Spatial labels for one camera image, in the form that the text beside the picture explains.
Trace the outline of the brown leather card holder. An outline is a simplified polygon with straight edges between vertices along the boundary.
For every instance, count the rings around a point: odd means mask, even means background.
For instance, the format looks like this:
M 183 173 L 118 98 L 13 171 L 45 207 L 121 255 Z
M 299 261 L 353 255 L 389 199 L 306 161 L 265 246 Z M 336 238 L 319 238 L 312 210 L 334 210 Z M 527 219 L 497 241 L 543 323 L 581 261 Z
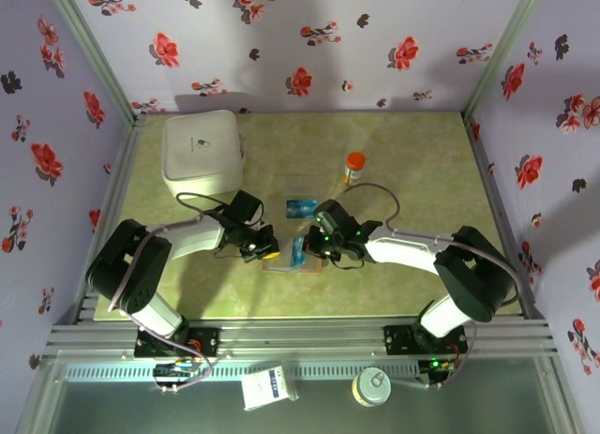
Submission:
M 322 260 L 308 257 L 303 264 L 292 265 L 290 258 L 276 257 L 262 262 L 264 272 L 270 273 L 297 273 L 297 274 L 319 274 L 322 269 Z

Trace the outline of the dark blue credit card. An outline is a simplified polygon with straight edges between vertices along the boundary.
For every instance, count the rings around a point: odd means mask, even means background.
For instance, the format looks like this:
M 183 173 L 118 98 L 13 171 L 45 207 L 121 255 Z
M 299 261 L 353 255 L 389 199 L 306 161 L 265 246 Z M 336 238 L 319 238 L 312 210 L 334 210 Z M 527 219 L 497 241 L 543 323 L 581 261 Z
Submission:
M 314 199 L 287 200 L 287 219 L 313 219 L 317 201 Z

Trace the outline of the clear acrylic card stand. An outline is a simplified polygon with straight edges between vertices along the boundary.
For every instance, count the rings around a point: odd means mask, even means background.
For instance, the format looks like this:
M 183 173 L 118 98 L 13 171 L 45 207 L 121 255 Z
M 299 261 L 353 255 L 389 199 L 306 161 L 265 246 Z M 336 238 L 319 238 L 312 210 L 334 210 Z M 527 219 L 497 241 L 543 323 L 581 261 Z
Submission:
M 281 192 L 287 200 L 318 200 L 322 182 L 316 174 L 284 174 L 281 177 Z

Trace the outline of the orange cap pill bottle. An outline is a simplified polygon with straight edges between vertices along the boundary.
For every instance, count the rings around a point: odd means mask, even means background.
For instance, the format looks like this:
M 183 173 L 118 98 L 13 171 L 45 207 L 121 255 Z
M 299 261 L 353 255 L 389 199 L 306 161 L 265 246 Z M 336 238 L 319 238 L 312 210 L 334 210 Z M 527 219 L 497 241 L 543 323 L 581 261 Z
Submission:
M 366 157 L 359 151 L 348 154 L 345 165 L 344 183 L 348 186 L 356 183 L 362 176 L 366 165 Z

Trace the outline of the white plastic storage box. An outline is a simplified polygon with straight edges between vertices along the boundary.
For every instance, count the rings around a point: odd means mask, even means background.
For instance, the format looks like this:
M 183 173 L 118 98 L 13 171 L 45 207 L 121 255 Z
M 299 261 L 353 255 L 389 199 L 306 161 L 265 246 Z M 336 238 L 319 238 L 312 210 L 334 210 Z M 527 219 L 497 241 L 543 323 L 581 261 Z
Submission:
M 224 194 L 243 184 L 244 156 L 235 115 L 180 115 L 163 125 L 161 175 L 173 196 Z

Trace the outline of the white and blue paper box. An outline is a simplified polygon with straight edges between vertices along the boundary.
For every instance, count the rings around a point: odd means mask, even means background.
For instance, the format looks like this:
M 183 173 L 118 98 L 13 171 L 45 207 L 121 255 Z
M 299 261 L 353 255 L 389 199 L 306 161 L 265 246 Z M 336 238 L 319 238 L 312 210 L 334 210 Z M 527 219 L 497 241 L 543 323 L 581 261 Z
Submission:
M 299 398 L 295 381 L 289 376 L 288 369 L 282 365 L 247 374 L 240 382 L 246 412 L 279 401 L 295 401 Z

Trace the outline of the tin can with pull tab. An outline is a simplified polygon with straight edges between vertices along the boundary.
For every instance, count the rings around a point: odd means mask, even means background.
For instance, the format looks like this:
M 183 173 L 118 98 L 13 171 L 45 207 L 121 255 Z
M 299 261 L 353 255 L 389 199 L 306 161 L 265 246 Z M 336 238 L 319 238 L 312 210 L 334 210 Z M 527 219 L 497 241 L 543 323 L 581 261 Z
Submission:
M 391 395 L 390 378 L 379 368 L 365 368 L 352 380 L 352 395 L 361 406 L 380 406 Z

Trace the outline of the small electronics board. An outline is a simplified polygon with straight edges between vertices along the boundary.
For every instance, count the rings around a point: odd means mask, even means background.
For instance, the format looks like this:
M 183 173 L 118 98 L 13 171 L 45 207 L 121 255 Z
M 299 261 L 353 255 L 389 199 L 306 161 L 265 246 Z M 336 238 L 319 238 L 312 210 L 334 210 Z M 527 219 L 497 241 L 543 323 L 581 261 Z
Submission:
M 428 390 L 439 390 L 455 372 L 455 362 L 444 359 L 419 360 L 418 379 Z
M 199 358 L 179 359 L 171 363 L 157 364 L 152 378 L 162 393 L 178 391 L 178 387 L 198 376 L 202 362 Z

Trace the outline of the aluminium front frame rail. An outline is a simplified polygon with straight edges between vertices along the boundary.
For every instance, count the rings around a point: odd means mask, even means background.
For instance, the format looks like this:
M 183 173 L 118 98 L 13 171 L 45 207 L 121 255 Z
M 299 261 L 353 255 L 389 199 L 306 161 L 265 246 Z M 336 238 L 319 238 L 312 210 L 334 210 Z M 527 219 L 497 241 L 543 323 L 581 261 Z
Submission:
M 468 350 L 463 354 L 387 355 L 383 340 L 386 325 L 412 325 L 396 318 L 289 318 L 263 320 L 193 321 L 190 327 L 220 330 L 217 355 L 222 361 L 277 359 L 375 361 L 413 356 L 521 358 L 555 357 L 558 348 L 544 320 L 501 315 L 490 323 L 466 324 Z M 130 360 L 138 330 L 131 322 L 84 321 L 56 325 L 41 354 L 44 359 L 77 358 Z

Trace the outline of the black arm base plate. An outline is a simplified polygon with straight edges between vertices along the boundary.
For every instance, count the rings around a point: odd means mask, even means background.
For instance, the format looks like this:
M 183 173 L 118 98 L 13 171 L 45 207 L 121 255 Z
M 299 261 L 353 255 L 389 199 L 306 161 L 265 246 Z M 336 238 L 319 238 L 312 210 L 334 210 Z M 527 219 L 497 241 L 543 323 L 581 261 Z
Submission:
M 468 350 L 463 327 L 453 329 L 445 337 L 435 337 L 416 325 L 386 325 L 383 340 L 387 355 L 463 354 Z
M 175 333 L 171 341 L 212 358 L 217 355 L 219 336 L 220 330 L 216 327 L 188 327 Z M 138 331 L 134 356 L 136 358 L 189 357 L 191 353 L 179 347 L 175 348 L 164 340 L 158 340 L 145 331 Z

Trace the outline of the aluminium side rail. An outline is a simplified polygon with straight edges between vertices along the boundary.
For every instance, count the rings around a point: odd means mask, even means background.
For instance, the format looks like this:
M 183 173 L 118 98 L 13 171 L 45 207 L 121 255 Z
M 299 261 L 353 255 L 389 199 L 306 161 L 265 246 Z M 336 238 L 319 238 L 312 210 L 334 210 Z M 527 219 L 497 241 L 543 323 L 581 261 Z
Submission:
M 526 273 L 526 269 L 518 259 L 520 248 L 513 234 L 510 221 L 504 208 L 502 196 L 495 180 L 497 173 L 488 170 L 491 161 L 488 159 L 488 155 L 482 143 L 482 138 L 479 138 L 477 141 L 473 136 L 473 119 L 464 116 L 462 122 L 467 132 L 475 162 L 487 194 L 488 204 L 493 215 L 503 252 L 506 259 L 516 270 L 519 278 L 516 289 L 519 294 L 518 303 L 521 315 L 526 319 L 543 319 L 544 316 L 535 306 L 535 299 L 529 282 L 529 275 Z
M 92 293 L 93 289 L 87 282 L 86 272 L 93 259 L 101 251 L 106 241 L 110 237 L 114 228 L 118 224 L 120 214 L 123 208 L 124 200 L 128 191 L 128 182 L 132 173 L 135 156 L 137 153 L 140 136 L 143 132 L 145 116 L 135 120 L 133 124 L 125 130 L 124 138 L 121 143 L 117 158 L 112 166 L 111 181 L 107 188 L 104 203 L 100 209 L 99 221 L 93 234 L 92 243 L 85 260 L 82 270 L 82 282 L 79 287 L 78 299 L 71 316 L 71 324 L 78 324 L 81 321 L 93 320 L 92 315 L 85 315 L 86 309 L 83 304 L 87 295 Z

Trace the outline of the aluminium corner post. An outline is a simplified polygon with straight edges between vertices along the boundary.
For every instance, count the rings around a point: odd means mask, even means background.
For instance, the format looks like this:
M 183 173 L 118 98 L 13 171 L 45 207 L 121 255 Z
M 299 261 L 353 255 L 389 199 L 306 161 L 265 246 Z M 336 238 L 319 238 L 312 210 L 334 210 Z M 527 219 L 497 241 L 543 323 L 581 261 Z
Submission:
M 121 84 L 113 73 L 106 56 L 101 50 L 92 30 L 90 29 L 90 26 L 85 20 L 75 0 L 52 1 L 57 9 L 61 12 L 73 36 L 77 39 L 88 62 L 96 72 L 97 77 L 100 79 L 103 87 L 109 94 L 112 103 L 127 121 L 127 124 L 133 127 L 136 124 L 137 116 L 130 108 Z
M 520 32 L 533 13 L 537 0 L 518 0 L 515 11 L 505 26 L 500 40 L 477 81 L 477 84 L 468 100 L 466 109 L 461 112 L 462 120 L 467 123 L 473 116 L 477 105 L 483 100 L 489 87 L 493 84 L 494 76 L 500 70 L 503 61 L 508 57 L 517 42 Z

